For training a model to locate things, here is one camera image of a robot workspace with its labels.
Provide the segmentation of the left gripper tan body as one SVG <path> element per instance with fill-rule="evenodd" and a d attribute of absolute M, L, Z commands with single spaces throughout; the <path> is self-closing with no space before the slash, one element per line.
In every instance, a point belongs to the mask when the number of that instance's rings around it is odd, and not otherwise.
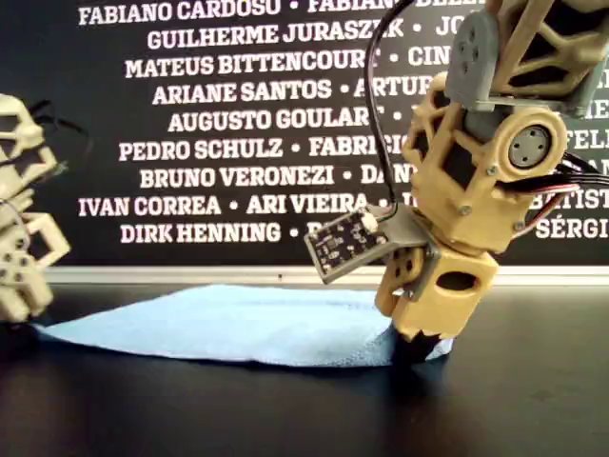
<path fill-rule="evenodd" d="M 1 265 L 47 268 L 70 251 L 53 217 L 30 211 L 32 190 L 1 199 Z"/>

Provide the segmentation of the right gripper tan body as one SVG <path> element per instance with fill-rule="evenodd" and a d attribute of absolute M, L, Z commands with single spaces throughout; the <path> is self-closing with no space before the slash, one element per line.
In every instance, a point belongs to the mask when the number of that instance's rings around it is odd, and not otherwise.
<path fill-rule="evenodd" d="M 412 301 L 433 306 L 470 306 L 490 288 L 498 268 L 486 252 L 468 256 L 445 246 L 428 248 L 422 272 L 412 287 Z"/>

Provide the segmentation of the right gripper perforated tan jaw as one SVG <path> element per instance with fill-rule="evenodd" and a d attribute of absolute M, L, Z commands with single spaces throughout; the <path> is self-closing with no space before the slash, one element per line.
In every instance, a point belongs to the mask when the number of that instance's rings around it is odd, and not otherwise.
<path fill-rule="evenodd" d="M 375 296 L 375 305 L 382 315 L 391 316 L 399 300 L 394 292 L 417 280 L 423 261 L 424 248 L 399 248 L 388 256 Z"/>

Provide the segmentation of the right gripper solid tan jaw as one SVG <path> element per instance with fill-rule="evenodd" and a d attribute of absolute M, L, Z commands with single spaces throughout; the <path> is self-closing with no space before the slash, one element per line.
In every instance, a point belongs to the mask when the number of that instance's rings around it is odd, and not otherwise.
<path fill-rule="evenodd" d="M 461 335 L 476 307 L 427 308 L 414 302 L 406 303 L 396 316 L 396 364 L 411 367 L 427 362 L 438 345 Z"/>

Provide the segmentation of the left gripper perforated tan jaw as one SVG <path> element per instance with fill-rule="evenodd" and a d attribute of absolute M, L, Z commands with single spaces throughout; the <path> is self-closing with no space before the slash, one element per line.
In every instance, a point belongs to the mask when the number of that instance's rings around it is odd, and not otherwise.
<path fill-rule="evenodd" d="M 28 333 L 28 322 L 43 314 L 53 292 L 36 260 L 25 252 L 1 255 L 1 339 Z"/>

